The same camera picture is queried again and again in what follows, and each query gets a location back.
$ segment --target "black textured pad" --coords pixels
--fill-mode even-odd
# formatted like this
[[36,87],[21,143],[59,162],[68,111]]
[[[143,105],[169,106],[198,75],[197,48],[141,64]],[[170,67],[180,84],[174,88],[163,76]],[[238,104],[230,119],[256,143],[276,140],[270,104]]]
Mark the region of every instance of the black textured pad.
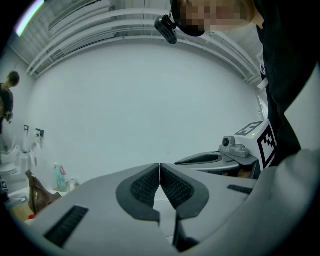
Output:
[[209,190],[204,184],[165,163],[160,165],[160,180],[179,220],[198,216],[209,200]]
[[155,205],[155,195],[159,185],[159,167],[157,167],[136,180],[131,186],[131,193],[135,199],[153,208]]
[[62,247],[88,211],[87,208],[74,206],[44,237]]
[[137,220],[160,222],[160,213],[153,209],[160,186],[159,166],[153,164],[122,181],[116,189],[119,205]]
[[234,191],[237,191],[237,192],[240,192],[240,193],[244,193],[244,194],[248,194],[248,195],[250,195],[252,190],[253,190],[252,188],[244,187],[244,186],[238,186],[238,185],[229,185],[227,187],[227,189],[234,190]]

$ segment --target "green bottle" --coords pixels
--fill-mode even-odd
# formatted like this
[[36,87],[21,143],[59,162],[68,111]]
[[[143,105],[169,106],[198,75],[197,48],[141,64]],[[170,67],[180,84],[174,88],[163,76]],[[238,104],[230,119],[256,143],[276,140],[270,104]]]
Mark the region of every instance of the green bottle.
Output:
[[55,182],[59,192],[66,192],[67,191],[67,184],[65,179],[66,172],[62,167],[62,165],[58,165],[57,162],[54,164],[54,174],[55,174]]

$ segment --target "camera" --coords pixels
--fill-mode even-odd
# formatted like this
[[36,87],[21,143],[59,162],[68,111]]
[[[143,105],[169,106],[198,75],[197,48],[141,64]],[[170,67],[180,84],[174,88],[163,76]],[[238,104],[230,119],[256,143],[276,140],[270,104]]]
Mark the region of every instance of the camera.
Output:
[[177,43],[177,26],[172,22],[168,15],[157,18],[154,26],[171,45]]

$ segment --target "person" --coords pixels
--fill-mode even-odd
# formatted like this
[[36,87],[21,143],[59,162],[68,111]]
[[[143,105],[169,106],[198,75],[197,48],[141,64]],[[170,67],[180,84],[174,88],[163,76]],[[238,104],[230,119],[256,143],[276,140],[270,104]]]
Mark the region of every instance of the person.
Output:
[[268,80],[268,119],[277,140],[273,166],[301,149],[285,112],[319,61],[316,5],[318,1],[171,0],[173,19],[189,36],[256,25]]
[[14,95],[11,92],[11,88],[16,87],[19,84],[20,76],[18,72],[12,71],[7,77],[5,83],[0,83],[0,145],[3,144],[3,122],[7,120],[11,122],[13,118],[14,109]]

